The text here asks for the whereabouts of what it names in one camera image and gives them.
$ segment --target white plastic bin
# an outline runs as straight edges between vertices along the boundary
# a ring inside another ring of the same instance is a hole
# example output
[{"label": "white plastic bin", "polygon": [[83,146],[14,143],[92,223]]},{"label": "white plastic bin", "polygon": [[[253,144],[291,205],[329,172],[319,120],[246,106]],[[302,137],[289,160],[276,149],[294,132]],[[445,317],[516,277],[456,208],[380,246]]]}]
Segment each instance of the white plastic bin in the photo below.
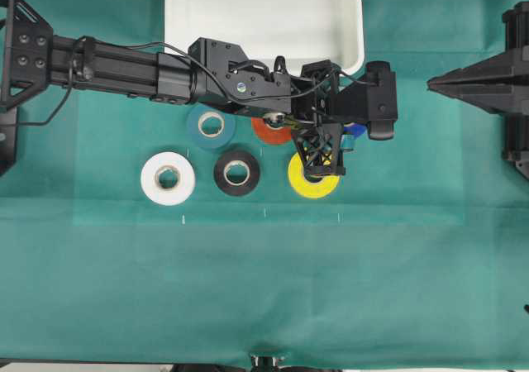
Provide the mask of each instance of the white plastic bin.
[{"label": "white plastic bin", "polygon": [[165,0],[165,41],[186,50],[199,37],[270,67],[284,55],[292,74],[325,59],[353,74],[364,62],[362,0]]}]

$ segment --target bolt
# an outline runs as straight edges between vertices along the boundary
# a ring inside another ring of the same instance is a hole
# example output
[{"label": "bolt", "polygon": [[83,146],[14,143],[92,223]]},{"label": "bolt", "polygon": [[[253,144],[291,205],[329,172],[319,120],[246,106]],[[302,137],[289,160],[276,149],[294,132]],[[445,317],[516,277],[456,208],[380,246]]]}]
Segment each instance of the bolt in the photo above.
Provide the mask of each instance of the bolt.
[{"label": "bolt", "polygon": [[27,65],[27,56],[24,56],[24,55],[19,56],[17,61],[18,61],[18,64],[20,66],[26,66]]},{"label": "bolt", "polygon": [[238,83],[237,84],[237,91],[239,91],[240,93],[245,93],[246,92],[246,84]]},{"label": "bolt", "polygon": [[42,69],[44,68],[44,66],[46,65],[46,62],[42,59],[42,58],[38,58],[36,61],[35,61],[35,66],[39,69]]}]

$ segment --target black tape roll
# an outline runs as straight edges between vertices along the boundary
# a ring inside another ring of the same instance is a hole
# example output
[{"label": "black tape roll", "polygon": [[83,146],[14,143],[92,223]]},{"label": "black tape roll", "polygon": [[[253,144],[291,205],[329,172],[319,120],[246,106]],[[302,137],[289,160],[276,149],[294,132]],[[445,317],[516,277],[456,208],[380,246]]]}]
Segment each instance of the black tape roll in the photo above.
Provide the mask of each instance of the black tape roll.
[{"label": "black tape roll", "polygon": [[[228,178],[227,171],[233,165],[242,165],[246,169],[246,178],[235,183]],[[218,159],[213,169],[213,178],[224,193],[240,197],[250,193],[259,182],[260,167],[253,155],[243,150],[228,151]]]}]

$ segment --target robotic arm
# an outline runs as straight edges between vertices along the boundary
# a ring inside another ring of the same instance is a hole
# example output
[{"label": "robotic arm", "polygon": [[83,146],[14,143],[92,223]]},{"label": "robotic arm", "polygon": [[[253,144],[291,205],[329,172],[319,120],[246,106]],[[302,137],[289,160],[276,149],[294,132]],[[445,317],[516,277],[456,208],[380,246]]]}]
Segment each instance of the robotic arm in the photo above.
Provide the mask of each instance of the robotic arm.
[{"label": "robotic arm", "polygon": [[[397,121],[395,73],[386,62],[366,65],[353,79],[330,60],[306,64],[301,76],[288,73],[278,56],[272,71],[249,59],[232,43],[199,38],[188,52],[162,42],[119,46],[84,36],[54,35],[23,0],[0,0],[7,9],[0,94],[0,175],[16,161],[17,129],[44,126],[62,108],[73,88],[148,98],[154,103],[204,103],[224,113],[262,117],[271,126],[289,126],[306,175],[344,175],[340,149],[344,125],[367,126],[377,141],[393,138]],[[164,46],[176,55],[144,52]],[[341,89],[345,76],[352,83]],[[55,85],[66,89],[44,122],[19,122],[18,107]]]}]

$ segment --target cable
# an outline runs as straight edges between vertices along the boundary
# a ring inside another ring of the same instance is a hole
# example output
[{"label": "cable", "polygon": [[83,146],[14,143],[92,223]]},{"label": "cable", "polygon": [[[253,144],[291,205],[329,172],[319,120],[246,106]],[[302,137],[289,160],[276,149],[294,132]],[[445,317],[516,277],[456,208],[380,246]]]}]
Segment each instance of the cable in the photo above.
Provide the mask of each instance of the cable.
[{"label": "cable", "polygon": [[266,66],[260,60],[245,60],[244,62],[240,62],[239,64],[235,64],[231,66],[230,71],[234,73],[237,70],[245,69],[249,66],[255,66],[255,67],[261,68],[264,71],[264,76],[266,77],[266,79],[271,81],[272,78],[270,77],[270,70],[268,69],[268,66]]},{"label": "cable", "polygon": [[15,122],[13,124],[0,124],[1,127],[14,127],[14,126],[46,126],[51,122],[51,120],[54,119],[54,117],[59,113],[60,109],[64,106],[66,101],[68,101],[68,98],[70,94],[72,93],[72,89],[74,86],[74,54],[75,50],[77,49],[78,45],[86,39],[86,36],[78,38],[74,45],[72,46],[72,51],[70,53],[69,57],[69,68],[68,68],[68,86],[66,89],[66,93],[64,93],[64,96],[60,100],[57,107],[51,112],[51,114],[46,118],[43,122]]},{"label": "cable", "polygon": [[374,86],[374,87],[378,85],[377,83],[355,79],[353,76],[351,76],[350,74],[347,74],[343,70],[340,70],[338,73],[341,74],[344,77],[347,77],[353,83],[358,83],[358,84],[363,84],[363,85],[371,85],[371,86]]},{"label": "cable", "polygon": [[[74,44],[72,46],[70,59],[69,59],[67,90],[66,90],[66,93],[64,94],[64,96],[62,97],[62,99],[60,100],[59,104],[57,105],[57,107],[51,112],[51,114],[48,116],[48,118],[46,120],[44,120],[43,122],[17,122],[17,123],[13,123],[13,124],[0,124],[1,127],[46,126],[47,124],[49,124],[55,118],[57,113],[59,113],[59,111],[66,104],[70,94],[72,93],[72,89],[74,87],[74,54],[75,54],[75,50],[77,49],[78,45],[81,42],[85,41],[85,40],[86,40],[86,36],[80,37],[74,42]],[[179,48],[177,48],[177,47],[175,47],[175,46],[173,46],[171,44],[164,43],[163,41],[153,41],[151,43],[145,43],[145,44],[141,44],[141,45],[115,45],[115,44],[112,44],[112,43],[107,43],[105,41],[98,41],[98,43],[104,44],[104,45],[111,45],[111,46],[115,46],[115,47],[119,47],[119,48],[127,48],[128,50],[144,50],[144,49],[152,48],[152,47],[156,47],[156,46],[163,46],[165,48],[168,48],[168,49],[176,52],[177,54],[180,54],[183,57],[187,58],[188,60],[193,62],[195,65],[197,65],[201,70],[203,70],[204,73],[206,73],[209,76],[209,78],[212,79],[212,81],[219,87],[219,89],[221,90],[221,92],[223,93],[223,95],[224,95],[224,97],[226,99],[228,99],[232,103],[243,104],[243,105],[247,104],[247,103],[251,103],[251,102],[258,102],[258,101],[295,99],[295,98],[301,98],[301,97],[307,96],[310,93],[313,93],[314,91],[318,90],[333,74],[336,74],[336,73],[338,73],[340,75],[343,75],[343,76],[347,77],[348,79],[350,79],[351,81],[354,81],[356,83],[360,83],[360,84],[364,84],[364,85],[377,85],[376,83],[368,83],[368,82],[365,82],[365,81],[361,81],[361,80],[355,79],[352,76],[349,76],[346,72],[344,72],[341,69],[333,69],[333,70],[329,71],[327,74],[325,74],[322,80],[320,80],[315,85],[313,85],[312,87],[310,87],[309,89],[307,89],[307,90],[305,90],[303,92],[298,92],[298,93],[295,93],[294,95],[275,95],[275,96],[255,97],[255,98],[243,99],[243,98],[238,98],[235,95],[231,94],[230,91],[217,79],[217,76],[215,76],[215,74],[213,74],[213,72],[211,70],[209,70],[202,62],[200,62],[199,60],[196,60],[190,54],[182,51],[181,49],[179,49]],[[276,62],[274,63],[274,68],[275,68],[276,65],[278,67],[283,66],[282,63],[283,62],[282,62],[281,59],[276,60]],[[265,74],[268,73],[268,76],[269,76],[268,67],[266,65],[264,65],[262,62],[259,62],[257,60],[247,60],[246,62],[242,62],[242,63],[234,66],[232,68],[232,70],[244,69],[245,67],[248,67],[248,66],[251,66],[251,65],[262,66],[263,69],[265,68]],[[296,77],[296,76],[291,76],[291,77],[293,79],[298,79],[298,80],[303,80],[303,81],[311,81],[310,79],[299,78],[299,77]],[[317,109],[313,109],[313,110],[317,114],[328,116],[326,113],[318,111]]]},{"label": "cable", "polygon": [[316,83],[316,85],[314,85],[310,89],[307,89],[307,90],[303,91],[302,93],[296,93],[294,95],[274,95],[274,96],[267,96],[267,97],[255,97],[255,98],[242,99],[242,98],[238,98],[235,95],[231,94],[230,91],[228,91],[228,89],[217,79],[217,76],[215,76],[215,74],[213,74],[213,72],[211,70],[209,70],[202,62],[200,62],[199,60],[194,59],[188,53],[183,52],[181,49],[179,49],[179,48],[177,48],[177,47],[175,47],[175,46],[173,46],[171,44],[164,43],[163,41],[153,41],[151,43],[146,43],[146,44],[141,44],[141,45],[115,45],[115,44],[110,44],[110,43],[106,43],[106,42],[102,42],[102,41],[98,41],[98,42],[106,44],[106,45],[112,45],[114,47],[127,48],[129,50],[144,50],[146,48],[151,48],[151,47],[156,47],[156,46],[163,46],[165,48],[168,48],[168,49],[176,52],[177,54],[180,54],[183,57],[189,59],[191,62],[193,62],[195,65],[197,65],[200,69],[202,69],[204,71],[204,73],[206,73],[209,76],[209,78],[211,80],[213,80],[213,82],[219,87],[219,89],[221,90],[222,94],[224,95],[224,97],[228,101],[233,102],[233,103],[237,103],[237,104],[240,104],[240,105],[244,105],[244,104],[247,104],[249,102],[269,101],[269,100],[272,100],[272,99],[280,100],[280,99],[301,98],[301,97],[307,96],[308,94],[313,93],[314,91],[316,91],[318,88],[320,88],[331,77],[331,75],[336,73],[336,70],[332,70],[322,81]]}]

